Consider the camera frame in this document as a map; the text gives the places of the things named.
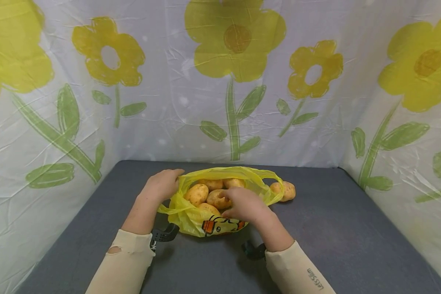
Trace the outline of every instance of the black clip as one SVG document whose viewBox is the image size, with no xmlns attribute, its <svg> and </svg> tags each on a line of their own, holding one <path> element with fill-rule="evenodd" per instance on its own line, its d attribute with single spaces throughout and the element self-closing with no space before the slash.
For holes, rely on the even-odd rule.
<svg viewBox="0 0 441 294">
<path fill-rule="evenodd" d="M 249 260 L 265 259 L 266 246 L 264 243 L 255 247 L 252 242 L 248 240 L 242 244 L 242 250 Z"/>
<path fill-rule="evenodd" d="M 169 242 L 175 239 L 180 227 L 174 223 L 170 223 L 165 230 L 153 229 L 152 240 L 157 242 Z"/>
</svg>

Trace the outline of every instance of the yellow potato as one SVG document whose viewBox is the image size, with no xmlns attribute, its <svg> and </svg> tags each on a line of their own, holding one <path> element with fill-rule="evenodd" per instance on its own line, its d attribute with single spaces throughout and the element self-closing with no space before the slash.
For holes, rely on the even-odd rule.
<svg viewBox="0 0 441 294">
<path fill-rule="evenodd" d="M 224 186 L 229 189 L 230 187 L 245 188 L 245 181 L 240 179 L 224 179 Z"/>
<path fill-rule="evenodd" d="M 294 197 L 296 197 L 296 188 L 294 187 L 294 185 L 289 182 L 283 182 L 283 186 L 284 195 L 280 202 L 286 202 L 294 199 Z M 273 191 L 274 193 L 279 193 L 281 191 L 281 185 L 279 185 L 279 183 L 272 183 L 270 188 L 271 191 Z"/>
<path fill-rule="evenodd" d="M 232 201 L 226 201 L 221 195 L 223 189 L 214 190 L 207 196 L 207 203 L 217 209 L 224 209 L 232 206 Z"/>
<path fill-rule="evenodd" d="M 200 209 L 200 210 L 205 210 L 205 211 L 207 211 L 207 212 L 209 212 L 209 213 L 212 213 L 212 214 L 214 214 L 215 216 L 220 216 L 220 212 L 217 210 L 217 208 L 215 208 L 214 206 L 212 206 L 212 205 L 209 205 L 209 204 L 207 204 L 207 203 L 201 203 L 199 206 L 198 206 L 198 208 Z"/>
<path fill-rule="evenodd" d="M 206 202 L 209 195 L 209 189 L 204 184 L 196 184 L 192 186 L 185 194 L 185 199 L 191 202 L 194 206 L 199 206 L 201 203 Z"/>
<path fill-rule="evenodd" d="M 222 180 L 198 180 L 198 184 L 206 185 L 209 188 L 209 191 L 224 188 L 224 183 Z"/>
</svg>

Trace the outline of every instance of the gray tabletop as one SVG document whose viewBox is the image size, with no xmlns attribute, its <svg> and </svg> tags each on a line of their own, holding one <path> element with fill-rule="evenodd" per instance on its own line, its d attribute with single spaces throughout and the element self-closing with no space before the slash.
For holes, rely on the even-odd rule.
<svg viewBox="0 0 441 294">
<path fill-rule="evenodd" d="M 134 199 L 152 174 L 211 164 L 121 161 L 20 287 L 19 294 L 80 294 L 90 284 Z M 296 186 L 297 197 L 272 209 L 337 294 L 441 293 L 441 278 L 341 169 L 256 167 Z M 167 217 L 159 214 L 156 227 Z M 264 261 L 241 244 L 260 244 L 252 226 L 227 236 L 178 234 L 158 243 L 142 293 L 276 294 Z"/>
</svg>

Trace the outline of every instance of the flower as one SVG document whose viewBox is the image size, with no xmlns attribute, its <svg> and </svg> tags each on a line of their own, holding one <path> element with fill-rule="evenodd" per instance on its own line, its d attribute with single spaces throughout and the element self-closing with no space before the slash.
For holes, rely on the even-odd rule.
<svg viewBox="0 0 441 294">
<path fill-rule="evenodd" d="M 335 53 L 334 40 L 319 41 L 315 47 L 299 47 L 292 53 L 289 66 L 294 72 L 289 77 L 288 88 L 296 99 L 310 96 L 319 98 L 329 89 L 330 81 L 338 78 L 343 71 L 343 56 Z M 307 72 L 314 65 L 322 67 L 322 74 L 314 84 L 305 81 Z"/>
<path fill-rule="evenodd" d="M 424 112 L 441 102 L 441 19 L 415 22 L 392 37 L 392 61 L 379 75 L 379 85 L 390 95 L 403 95 L 402 106 Z"/>
<path fill-rule="evenodd" d="M 199 46 L 194 65 L 201 74 L 235 81 L 256 80 L 266 68 L 267 55 L 286 35 L 282 16 L 261 9 L 263 0 L 191 0 L 185 26 Z"/>
<path fill-rule="evenodd" d="M 121 82 L 124 86 L 138 86 L 142 75 L 138 67 L 144 64 L 145 55 L 137 41 L 128 34 L 119 34 L 112 18 L 93 18 L 91 25 L 75 27 L 72 33 L 75 49 L 85 55 L 88 73 L 106 86 Z M 112 47 L 119 57 L 118 67 L 109 68 L 102 58 L 102 49 Z"/>
<path fill-rule="evenodd" d="M 2 85 L 29 93 L 54 78 L 51 60 L 39 47 L 44 15 L 30 0 L 0 1 L 0 92 Z"/>
</svg>

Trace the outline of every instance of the yellow plastic bag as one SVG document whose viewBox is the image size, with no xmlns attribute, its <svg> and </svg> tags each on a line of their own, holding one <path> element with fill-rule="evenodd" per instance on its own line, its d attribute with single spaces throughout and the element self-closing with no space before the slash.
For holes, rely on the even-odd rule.
<svg viewBox="0 0 441 294">
<path fill-rule="evenodd" d="M 278 202 L 284 194 L 283 180 L 272 171 L 249 167 L 214 167 L 180 176 L 178 191 L 171 198 L 169 207 L 161 205 L 158 212 L 168 214 L 168 222 L 179 226 L 180 232 L 188 235 L 204 237 L 239 231 L 247 225 L 246 222 L 214 216 L 207 211 L 194 207 L 183 198 L 197 180 L 229 178 L 245 180 L 245 188 L 260 195 L 266 205 Z M 271 191 L 270 187 L 263 182 L 265 178 L 277 180 L 281 185 L 280 193 L 276 194 Z"/>
</svg>

